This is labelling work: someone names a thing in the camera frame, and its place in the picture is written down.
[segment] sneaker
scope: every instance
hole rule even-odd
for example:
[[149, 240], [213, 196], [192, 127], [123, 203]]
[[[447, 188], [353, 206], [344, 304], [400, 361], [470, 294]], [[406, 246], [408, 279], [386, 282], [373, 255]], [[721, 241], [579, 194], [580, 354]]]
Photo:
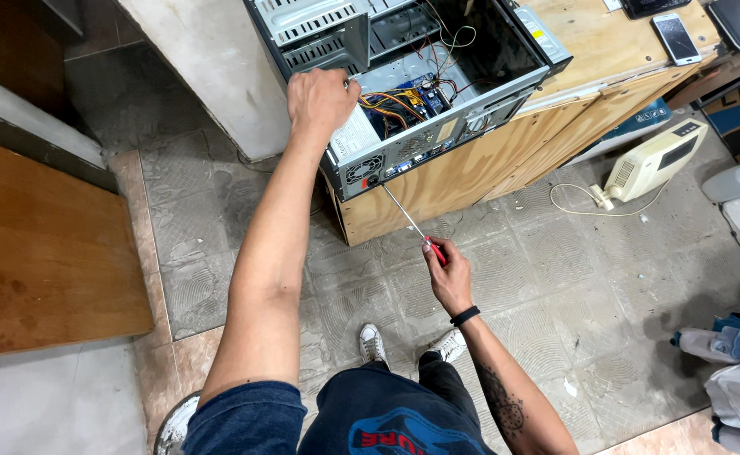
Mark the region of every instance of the sneaker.
[[381, 332], [373, 324], [365, 324], [359, 332], [359, 350], [362, 351], [362, 359], [365, 360], [365, 364], [374, 360], [384, 360], [387, 363], [384, 342], [381, 341]]
[[466, 352], [466, 339], [460, 329], [451, 329], [443, 337], [432, 344], [426, 352], [437, 352], [444, 361], [450, 364]]

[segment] power cord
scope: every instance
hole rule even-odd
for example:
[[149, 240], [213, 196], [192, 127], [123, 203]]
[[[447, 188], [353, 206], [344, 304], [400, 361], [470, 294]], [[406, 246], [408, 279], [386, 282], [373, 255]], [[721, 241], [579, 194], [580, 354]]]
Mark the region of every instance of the power cord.
[[594, 212], [584, 212], [584, 211], [568, 211], [567, 209], [561, 207], [558, 203], [555, 202], [555, 199], [553, 199], [553, 191], [556, 188], [558, 188], [559, 186], [571, 186], [573, 188], [577, 188], [578, 190], [581, 190], [584, 193], [586, 193], [586, 195], [589, 198], [592, 198], [592, 201], [594, 201], [596, 203], [598, 202], [598, 199], [595, 198], [590, 192], [588, 192], [587, 190], [579, 187], [578, 185], [573, 185], [572, 183], [558, 183], [557, 185], [553, 186], [553, 188], [550, 189], [550, 202], [553, 202], [553, 205], [556, 206], [556, 207], [558, 207], [559, 209], [561, 209], [561, 210], [563, 210], [563, 211], [565, 211], [567, 213], [572, 213], [572, 214], [593, 214], [595, 216], [631, 216], [633, 214], [638, 214], [639, 212], [644, 211], [645, 209], [648, 208], [648, 206], [650, 206], [651, 204], [653, 204], [654, 202], [656, 202], [657, 201], [657, 198], [660, 196], [660, 194], [662, 194], [662, 190], [665, 189], [665, 187], [668, 185], [668, 182], [669, 181], [670, 180], [668, 180], [668, 181], [666, 181], [665, 183], [662, 184], [662, 187], [660, 188], [660, 191], [657, 193], [657, 196], [654, 196], [654, 199], [652, 199], [651, 202], [648, 202], [648, 204], [646, 204], [645, 207], [639, 209], [638, 211], [633, 211], [631, 213], [594, 213]]
[[724, 212], [724, 203], [719, 202], [719, 213], [721, 213], [721, 218], [724, 218], [724, 221], [727, 222], [727, 226], [729, 226], [729, 235], [732, 236], [733, 239], [735, 239], [735, 243], [738, 244], [740, 247], [740, 240], [738, 239], [738, 233], [735, 232], [735, 229], [732, 229], [732, 223], [729, 222], [729, 218], [727, 218], [727, 214]]

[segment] tattoo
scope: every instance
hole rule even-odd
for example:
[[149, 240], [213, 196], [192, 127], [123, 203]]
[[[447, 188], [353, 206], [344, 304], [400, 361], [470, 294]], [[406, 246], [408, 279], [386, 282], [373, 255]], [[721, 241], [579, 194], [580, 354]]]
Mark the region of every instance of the tattoo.
[[491, 367], [477, 362], [474, 362], [474, 366], [479, 382], [483, 386], [488, 409], [491, 410], [499, 432], [505, 439], [516, 439], [525, 426], [526, 417], [522, 413], [522, 400], [515, 398], [513, 393], [507, 394], [502, 381]]

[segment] computer tower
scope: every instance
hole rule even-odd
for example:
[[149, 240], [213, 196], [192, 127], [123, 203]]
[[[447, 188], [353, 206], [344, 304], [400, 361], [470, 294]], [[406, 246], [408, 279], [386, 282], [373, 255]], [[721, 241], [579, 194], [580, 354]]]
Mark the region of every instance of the computer tower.
[[572, 59], [510, 0], [244, 0], [275, 74], [344, 68], [363, 97], [321, 169], [348, 199], [506, 124]]

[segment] white phone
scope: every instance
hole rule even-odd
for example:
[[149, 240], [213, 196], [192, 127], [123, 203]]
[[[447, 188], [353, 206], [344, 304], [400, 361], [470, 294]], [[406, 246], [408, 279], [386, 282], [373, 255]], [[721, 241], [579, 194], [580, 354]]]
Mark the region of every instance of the white phone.
[[673, 58], [677, 67], [702, 60], [696, 44], [690, 39], [678, 14], [656, 16], [652, 22], [662, 38], [662, 44], [668, 50], [668, 55]]

